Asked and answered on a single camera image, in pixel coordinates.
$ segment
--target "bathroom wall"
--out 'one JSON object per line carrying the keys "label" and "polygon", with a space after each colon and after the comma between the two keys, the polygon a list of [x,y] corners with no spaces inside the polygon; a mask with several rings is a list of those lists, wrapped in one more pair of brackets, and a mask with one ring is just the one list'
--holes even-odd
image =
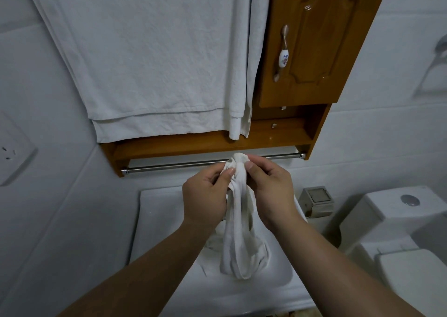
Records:
{"label": "bathroom wall", "polygon": [[[445,34],[447,0],[383,0],[310,161],[280,162],[297,195],[327,187],[339,209],[330,226],[370,191],[426,184],[447,200],[447,84],[417,91]],[[53,316],[126,264],[139,191],[197,169],[112,173],[31,0],[0,0],[0,110],[38,148],[0,187],[0,315]]]}

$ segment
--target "forearm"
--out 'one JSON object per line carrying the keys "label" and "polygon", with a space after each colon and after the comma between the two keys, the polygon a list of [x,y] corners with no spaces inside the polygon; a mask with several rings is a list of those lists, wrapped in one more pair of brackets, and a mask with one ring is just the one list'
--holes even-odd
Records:
{"label": "forearm", "polygon": [[157,316],[211,231],[188,224],[64,310],[69,316]]}
{"label": "forearm", "polygon": [[290,218],[275,235],[323,316],[422,316],[301,217]]}

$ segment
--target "cabinet door panel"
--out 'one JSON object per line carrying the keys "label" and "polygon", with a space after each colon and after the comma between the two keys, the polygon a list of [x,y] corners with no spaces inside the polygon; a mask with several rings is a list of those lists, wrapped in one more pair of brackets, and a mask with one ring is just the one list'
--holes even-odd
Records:
{"label": "cabinet door panel", "polygon": [[[259,105],[337,102],[380,2],[271,0]],[[279,69],[284,25],[289,27],[289,60]]]}

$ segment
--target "outlet plate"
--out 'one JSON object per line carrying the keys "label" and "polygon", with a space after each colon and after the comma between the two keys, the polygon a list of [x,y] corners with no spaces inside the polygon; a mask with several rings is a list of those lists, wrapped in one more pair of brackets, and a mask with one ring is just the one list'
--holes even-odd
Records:
{"label": "outlet plate", "polygon": [[0,111],[0,186],[9,184],[31,158],[36,146]]}

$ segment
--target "person's hand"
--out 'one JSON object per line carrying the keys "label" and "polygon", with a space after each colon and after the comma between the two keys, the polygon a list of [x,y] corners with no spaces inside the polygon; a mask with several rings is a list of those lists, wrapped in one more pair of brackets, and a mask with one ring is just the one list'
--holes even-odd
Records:
{"label": "person's hand", "polygon": [[225,163],[203,169],[183,184],[185,224],[210,229],[220,223],[227,211],[227,189],[236,169],[225,170]]}
{"label": "person's hand", "polygon": [[264,157],[247,156],[247,184],[254,191],[259,218],[267,229],[274,233],[281,225],[301,218],[295,207],[290,173]]}

